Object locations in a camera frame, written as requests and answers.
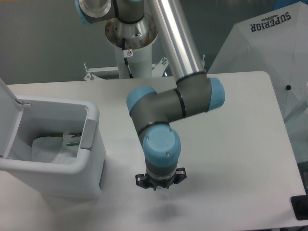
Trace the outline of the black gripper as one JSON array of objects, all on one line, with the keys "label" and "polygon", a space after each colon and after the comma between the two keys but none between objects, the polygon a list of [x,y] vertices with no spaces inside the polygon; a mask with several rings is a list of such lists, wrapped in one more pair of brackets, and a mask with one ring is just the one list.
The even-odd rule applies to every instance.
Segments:
[{"label": "black gripper", "polygon": [[137,186],[144,189],[152,188],[154,191],[158,187],[168,189],[172,184],[179,184],[185,179],[186,179],[186,170],[184,167],[177,168],[175,174],[169,179],[155,180],[147,173],[145,175],[137,174],[135,176]]}]

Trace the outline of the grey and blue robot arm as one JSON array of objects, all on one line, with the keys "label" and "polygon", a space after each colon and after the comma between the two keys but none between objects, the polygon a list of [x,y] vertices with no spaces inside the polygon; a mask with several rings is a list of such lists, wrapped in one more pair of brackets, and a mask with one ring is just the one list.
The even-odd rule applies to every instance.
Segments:
[{"label": "grey and blue robot arm", "polygon": [[150,15],[142,0],[77,0],[75,6],[83,22],[107,22],[106,36],[120,49],[129,78],[136,76],[135,67],[142,66],[133,62],[137,49],[161,37],[176,88],[158,93],[152,87],[139,87],[127,96],[146,164],[146,173],[135,180],[144,189],[182,182],[187,175],[177,166],[180,138],[170,123],[221,107],[225,91],[217,78],[207,77],[180,2],[152,0]]}]

